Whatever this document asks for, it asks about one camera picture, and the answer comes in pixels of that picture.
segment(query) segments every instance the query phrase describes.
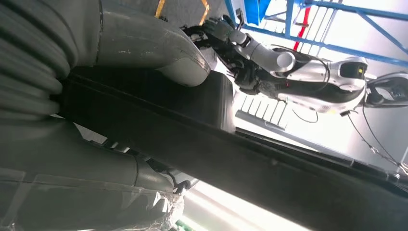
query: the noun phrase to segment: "transparent plastic film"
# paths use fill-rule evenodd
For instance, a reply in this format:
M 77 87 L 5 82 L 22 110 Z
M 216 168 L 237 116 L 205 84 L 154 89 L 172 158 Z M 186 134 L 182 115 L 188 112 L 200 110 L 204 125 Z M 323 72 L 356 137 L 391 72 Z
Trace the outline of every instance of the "transparent plastic film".
M 167 231 L 181 195 L 0 168 L 0 231 Z

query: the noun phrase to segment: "yellow stripe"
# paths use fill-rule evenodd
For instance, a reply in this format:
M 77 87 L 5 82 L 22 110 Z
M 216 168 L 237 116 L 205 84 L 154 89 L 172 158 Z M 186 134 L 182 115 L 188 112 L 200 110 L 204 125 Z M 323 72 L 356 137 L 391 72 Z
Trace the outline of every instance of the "yellow stripe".
M 204 7 L 205 7 L 205 11 L 203 16 L 201 17 L 201 21 L 200 21 L 200 26 L 204 23 L 205 18 L 207 17 L 208 12 L 210 11 L 210 5 L 208 5 L 206 0 L 201 0 L 201 2 L 203 3 Z
M 166 1 L 166 0 L 160 0 L 160 1 L 159 1 L 159 5 L 157 6 L 157 10 L 156 10 L 156 15 L 154 15 L 155 18 L 159 18 L 160 13 L 162 12 L 163 6 L 164 6 L 164 4 L 165 4 L 165 1 Z

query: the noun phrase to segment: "gray robot arm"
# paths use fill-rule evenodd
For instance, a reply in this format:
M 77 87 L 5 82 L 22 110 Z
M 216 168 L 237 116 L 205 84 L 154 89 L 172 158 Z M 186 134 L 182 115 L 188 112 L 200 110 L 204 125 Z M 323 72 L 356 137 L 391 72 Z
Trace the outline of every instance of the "gray robot arm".
M 249 34 L 239 30 L 230 33 L 229 40 L 235 50 L 248 60 L 252 60 L 271 75 L 275 72 L 285 72 L 293 68 L 295 57 L 290 52 L 276 52 L 253 39 Z

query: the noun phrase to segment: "blue steel beam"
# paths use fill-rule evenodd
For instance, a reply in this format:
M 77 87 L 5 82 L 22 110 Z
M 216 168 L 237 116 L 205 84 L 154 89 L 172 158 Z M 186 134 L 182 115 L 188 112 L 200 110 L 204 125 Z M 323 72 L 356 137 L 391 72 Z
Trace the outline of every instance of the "blue steel beam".
M 286 2 L 286 21 L 285 21 L 285 37 L 286 38 L 289 38 L 291 35 L 293 5 L 294 5 L 294 0 L 287 0 Z
M 334 2 L 316 1 L 316 0 L 312 1 L 312 5 L 333 8 L 333 9 L 338 9 L 338 10 L 342 10 L 346 12 L 353 12 L 353 13 L 362 12 L 366 15 L 378 16 L 382 18 L 391 18 L 391 19 L 408 21 L 408 15 L 402 14 L 402 13 L 379 11 L 379 10 L 373 10 L 373 9 L 362 8 L 362 7 L 347 6 L 347 5 L 338 4 Z
M 336 46 L 336 45 L 326 44 L 326 43 L 323 43 L 323 42 L 317 42 L 317 41 L 308 40 L 308 39 L 305 39 L 305 38 L 299 38 L 299 37 L 295 37 L 295 36 L 286 37 L 283 33 L 277 33 L 277 32 L 261 29 L 261 28 L 258 28 L 258 27 L 248 26 L 248 25 L 244 25 L 243 28 L 247 29 L 247 30 L 252 30 L 252 31 L 258 32 L 258 33 L 263 33 L 263 34 L 267 34 L 267 35 L 276 36 L 276 37 L 283 38 L 283 39 L 290 39 L 290 40 L 293 40 L 293 41 L 309 43 L 311 45 L 324 47 L 324 48 L 327 48 L 327 49 L 332 50 L 332 51 L 338 51 L 338 52 L 341 52 L 341 53 L 346 53 L 346 54 L 350 54 L 350 55 L 354 55 L 354 56 L 366 57 L 368 59 L 372 59 L 372 60 L 376 60 L 376 61 L 380 61 L 380 62 L 384 62 L 384 63 L 388 63 L 388 64 L 399 65 L 399 66 L 403 66 L 405 68 L 408 68 L 408 62 L 404 61 L 404 60 L 394 59 L 394 58 L 390 58 L 390 57 L 386 57 L 386 56 L 382 56 L 382 55 L 372 54 L 372 53 L 368 53 L 368 52 L 364 52 L 364 51 L 358 51 L 358 50 L 354 50 L 354 49 L 350 49 L 350 48 L 345 48 L 345 47 L 340 47 L 340 46 Z
M 386 30 L 384 30 L 380 25 L 375 23 L 372 19 L 370 19 L 367 15 L 363 12 L 357 12 L 364 20 L 366 20 L 371 26 L 377 29 L 382 35 L 384 35 L 388 40 L 390 40 L 393 44 L 395 44 L 399 49 L 401 49 L 405 54 L 408 54 L 407 48 L 402 45 L 396 38 L 390 35 Z
M 234 11 L 234 8 L 232 6 L 231 0 L 225 0 L 225 5 L 227 7 L 227 11 L 228 11 L 228 14 L 229 14 L 230 18 L 232 19 L 233 23 L 236 26 L 237 21 L 235 19 L 235 11 Z

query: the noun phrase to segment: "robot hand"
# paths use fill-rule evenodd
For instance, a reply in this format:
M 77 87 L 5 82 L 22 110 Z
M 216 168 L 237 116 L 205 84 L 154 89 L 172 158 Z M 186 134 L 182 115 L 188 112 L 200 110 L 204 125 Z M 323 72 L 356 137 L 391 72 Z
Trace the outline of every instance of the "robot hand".
M 203 24 L 203 29 L 207 35 L 211 35 L 223 42 L 227 42 L 230 37 L 229 35 L 235 31 L 234 27 L 221 18 L 206 20 Z

